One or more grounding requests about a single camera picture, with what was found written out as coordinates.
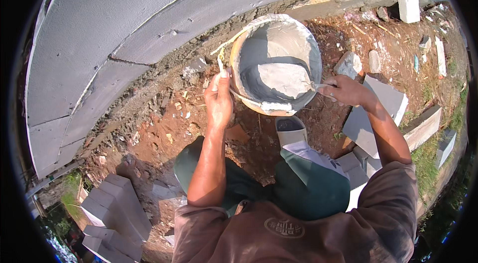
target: person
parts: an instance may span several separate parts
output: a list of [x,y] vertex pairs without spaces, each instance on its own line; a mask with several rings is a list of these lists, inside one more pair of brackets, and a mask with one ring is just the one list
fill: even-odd
[[305,127],[296,117],[276,119],[284,160],[275,167],[275,183],[262,187],[225,158],[233,106],[230,74],[223,70],[204,93],[205,136],[185,147],[175,161],[187,205],[176,209],[173,262],[411,258],[418,193],[408,145],[373,92],[344,75],[325,84],[329,86],[319,88],[320,94],[363,107],[375,135],[382,169],[363,188],[358,207],[345,212],[348,176],[337,161],[308,146]]

